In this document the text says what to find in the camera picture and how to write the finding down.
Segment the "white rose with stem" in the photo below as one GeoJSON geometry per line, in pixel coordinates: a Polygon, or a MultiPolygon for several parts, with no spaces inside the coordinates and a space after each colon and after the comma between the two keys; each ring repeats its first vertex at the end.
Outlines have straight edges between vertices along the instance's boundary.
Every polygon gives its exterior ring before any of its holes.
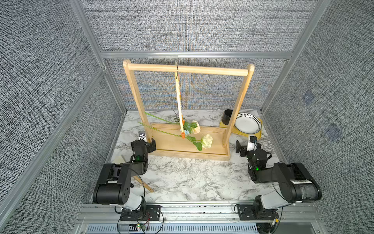
{"type": "MultiPolygon", "coordinates": [[[[161,132],[161,133],[164,133],[164,134],[168,134],[168,135],[171,135],[171,136],[182,138],[181,134],[177,135],[177,134],[161,131],[161,130],[158,130],[156,128],[151,127],[150,125],[146,125],[146,124],[141,123],[141,122],[138,122],[138,123],[140,123],[141,125],[143,125],[146,128],[155,130],[157,132],[161,132]]],[[[189,134],[189,135],[186,135],[186,138],[183,138],[183,139],[187,139],[188,141],[193,143],[196,146],[198,151],[202,151],[202,149],[210,149],[211,146],[212,146],[212,143],[213,143],[213,137],[210,134],[207,134],[207,135],[203,136],[201,139],[197,139],[196,137],[191,136],[191,134],[189,134]]]]}

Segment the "peach rose with stem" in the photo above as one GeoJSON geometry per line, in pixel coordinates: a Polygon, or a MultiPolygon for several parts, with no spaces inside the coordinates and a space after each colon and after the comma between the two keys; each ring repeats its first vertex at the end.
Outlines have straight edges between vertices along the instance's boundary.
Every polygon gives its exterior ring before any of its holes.
{"type": "MultiPolygon", "coordinates": [[[[168,121],[166,119],[163,119],[163,118],[160,118],[160,117],[157,117],[155,115],[152,115],[150,113],[145,113],[147,116],[151,116],[155,119],[158,119],[158,120],[161,120],[163,122],[166,122],[168,124],[174,124],[174,125],[180,125],[179,123],[175,123],[175,122],[172,122],[172,121],[168,121]]],[[[188,122],[186,121],[185,122],[185,125],[184,125],[184,130],[185,130],[185,133],[186,135],[189,135],[189,134],[197,134],[197,133],[200,133],[201,131],[201,127],[199,125],[199,123],[197,121],[192,121],[192,122],[188,122]]]]}

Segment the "yellow plastic clip hanger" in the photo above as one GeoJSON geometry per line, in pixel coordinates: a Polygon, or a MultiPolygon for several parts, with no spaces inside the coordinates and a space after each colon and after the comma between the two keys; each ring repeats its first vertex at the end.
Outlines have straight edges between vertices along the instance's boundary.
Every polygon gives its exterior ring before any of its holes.
{"type": "Polygon", "coordinates": [[[177,61],[174,63],[177,70],[175,72],[175,87],[176,87],[176,95],[177,95],[177,106],[178,106],[178,115],[179,115],[179,119],[180,119],[180,130],[181,130],[181,133],[183,133],[183,130],[184,130],[184,126],[182,124],[182,105],[181,105],[181,90],[180,90],[180,83],[179,83],[179,70],[178,70],[178,63],[177,61]]]}

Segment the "green leafy sprig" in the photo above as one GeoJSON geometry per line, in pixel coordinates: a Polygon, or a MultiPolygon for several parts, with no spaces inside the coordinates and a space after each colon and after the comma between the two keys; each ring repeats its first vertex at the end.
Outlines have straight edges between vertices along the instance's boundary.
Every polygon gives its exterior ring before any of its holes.
{"type": "Polygon", "coordinates": [[[179,122],[180,122],[179,115],[176,113],[176,111],[175,111],[173,108],[171,108],[171,109],[172,109],[172,111],[173,111],[174,114],[175,114],[174,122],[175,122],[175,123],[179,123],[179,122]]]}

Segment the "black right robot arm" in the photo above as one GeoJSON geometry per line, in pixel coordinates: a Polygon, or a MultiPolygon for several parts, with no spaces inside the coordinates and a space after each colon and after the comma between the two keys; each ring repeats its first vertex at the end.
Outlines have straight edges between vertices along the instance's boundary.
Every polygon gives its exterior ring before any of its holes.
{"type": "Polygon", "coordinates": [[[302,163],[275,163],[267,168],[267,161],[272,154],[262,149],[253,136],[247,145],[236,141],[236,153],[248,161],[247,172],[254,183],[270,183],[278,189],[259,195],[255,198],[253,210],[255,213],[272,211],[297,202],[312,202],[320,200],[322,191],[302,163]]]}

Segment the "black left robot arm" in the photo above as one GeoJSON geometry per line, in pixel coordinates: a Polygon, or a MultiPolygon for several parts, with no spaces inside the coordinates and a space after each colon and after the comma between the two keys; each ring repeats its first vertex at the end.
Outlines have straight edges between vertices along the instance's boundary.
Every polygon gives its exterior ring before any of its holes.
{"type": "Polygon", "coordinates": [[[133,155],[126,163],[106,163],[103,165],[93,192],[93,203],[101,205],[117,204],[127,210],[139,210],[145,204],[145,196],[131,191],[131,179],[145,174],[148,156],[156,150],[154,139],[150,143],[135,140],[131,143],[133,155]]]}

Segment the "yellow tray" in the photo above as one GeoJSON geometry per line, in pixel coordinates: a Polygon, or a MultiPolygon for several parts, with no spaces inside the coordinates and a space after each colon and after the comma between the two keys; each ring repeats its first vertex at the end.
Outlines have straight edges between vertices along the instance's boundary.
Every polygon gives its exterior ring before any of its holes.
{"type": "MultiPolygon", "coordinates": [[[[221,121],[219,127],[221,127],[221,128],[227,128],[228,126],[225,125],[225,124],[221,121]]],[[[239,131],[239,130],[234,126],[233,129],[232,129],[232,133],[233,133],[233,134],[237,134],[237,135],[241,135],[241,136],[244,136],[244,137],[248,137],[249,135],[251,135],[251,136],[256,136],[257,139],[261,139],[261,137],[262,137],[262,129],[260,129],[259,132],[254,133],[254,134],[246,134],[246,133],[244,133],[244,132],[239,131]]]]}

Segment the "white patterned plate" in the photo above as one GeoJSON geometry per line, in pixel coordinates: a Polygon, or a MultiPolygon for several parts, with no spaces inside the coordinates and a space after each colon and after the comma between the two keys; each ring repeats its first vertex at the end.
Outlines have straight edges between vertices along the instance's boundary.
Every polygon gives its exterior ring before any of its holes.
{"type": "Polygon", "coordinates": [[[235,127],[243,133],[255,134],[262,129],[262,123],[252,114],[239,113],[235,120],[235,127]]]}

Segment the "black cup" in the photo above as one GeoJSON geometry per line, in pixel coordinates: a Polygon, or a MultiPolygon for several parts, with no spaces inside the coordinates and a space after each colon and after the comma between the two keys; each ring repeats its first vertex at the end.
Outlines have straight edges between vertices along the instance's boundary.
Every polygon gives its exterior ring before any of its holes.
{"type": "Polygon", "coordinates": [[[233,110],[227,109],[224,111],[223,116],[222,116],[222,123],[224,125],[228,125],[232,116],[233,110]]]}

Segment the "wooden hanging rack frame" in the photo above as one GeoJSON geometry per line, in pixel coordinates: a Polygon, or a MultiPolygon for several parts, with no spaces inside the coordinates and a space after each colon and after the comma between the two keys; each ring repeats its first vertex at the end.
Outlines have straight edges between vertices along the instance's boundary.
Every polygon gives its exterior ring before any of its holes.
{"type": "MultiPolygon", "coordinates": [[[[132,63],[130,60],[124,60],[123,68],[125,70],[140,118],[142,120],[141,123],[150,125],[151,127],[161,131],[177,135],[181,134],[180,125],[168,123],[149,123],[147,119],[148,116],[145,114],[145,107],[134,73],[135,71],[173,73],[175,83],[175,72],[177,70],[176,66],[161,64],[138,64],[132,63]]],[[[243,82],[241,84],[240,91],[238,92],[238,97],[233,109],[232,119],[230,120],[227,128],[203,126],[200,133],[191,135],[197,139],[201,139],[203,136],[210,134],[213,137],[213,143],[210,149],[202,149],[202,151],[198,151],[196,146],[187,139],[171,136],[145,127],[147,141],[151,142],[152,139],[156,141],[156,151],[160,156],[228,161],[230,159],[230,149],[228,145],[229,138],[235,124],[235,119],[238,116],[249,84],[252,80],[255,66],[253,64],[249,64],[247,69],[235,69],[178,65],[178,70],[179,81],[181,74],[184,73],[243,77],[243,82]]]]}

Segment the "wooden handled spatula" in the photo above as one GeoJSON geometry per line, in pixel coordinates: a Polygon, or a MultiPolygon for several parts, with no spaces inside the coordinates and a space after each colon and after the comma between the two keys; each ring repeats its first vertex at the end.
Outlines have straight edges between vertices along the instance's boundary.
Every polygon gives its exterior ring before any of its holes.
{"type": "MultiPolygon", "coordinates": [[[[117,156],[113,161],[112,163],[115,163],[115,164],[122,164],[122,163],[125,163],[126,160],[122,157],[122,156],[117,156]]],[[[154,190],[147,184],[145,183],[144,181],[142,181],[142,179],[140,178],[140,176],[137,176],[135,175],[134,177],[134,180],[136,180],[138,183],[141,183],[142,185],[144,185],[144,187],[150,191],[151,193],[154,192],[154,190]]]]}

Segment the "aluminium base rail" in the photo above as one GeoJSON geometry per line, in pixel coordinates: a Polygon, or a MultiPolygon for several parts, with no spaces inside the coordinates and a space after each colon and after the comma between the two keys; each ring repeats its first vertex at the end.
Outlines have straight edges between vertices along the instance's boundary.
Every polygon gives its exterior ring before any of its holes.
{"type": "Polygon", "coordinates": [[[74,234],[326,234],[311,203],[279,209],[273,217],[255,219],[249,201],[159,202],[157,220],[120,220],[119,207],[84,204],[74,234]]]}

